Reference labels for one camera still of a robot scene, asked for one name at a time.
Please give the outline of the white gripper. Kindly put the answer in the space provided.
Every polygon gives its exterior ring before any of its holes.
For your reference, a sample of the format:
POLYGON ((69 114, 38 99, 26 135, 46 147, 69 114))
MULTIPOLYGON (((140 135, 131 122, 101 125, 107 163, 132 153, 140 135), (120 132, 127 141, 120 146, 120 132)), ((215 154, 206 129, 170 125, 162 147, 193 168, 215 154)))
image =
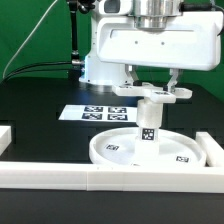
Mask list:
POLYGON ((220 63, 224 12, 184 0, 101 0, 97 55, 104 62, 171 68, 167 88, 175 91, 181 69, 211 70, 220 63))

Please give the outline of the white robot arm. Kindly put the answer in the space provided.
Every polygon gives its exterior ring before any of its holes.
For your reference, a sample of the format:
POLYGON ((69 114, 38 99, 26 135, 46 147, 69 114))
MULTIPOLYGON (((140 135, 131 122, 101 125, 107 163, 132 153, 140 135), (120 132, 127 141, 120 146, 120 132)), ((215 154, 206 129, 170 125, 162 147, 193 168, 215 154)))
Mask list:
POLYGON ((82 83, 101 91, 130 85, 137 66, 167 68, 172 88, 184 70, 220 63, 224 9, 185 0, 96 0, 82 83))

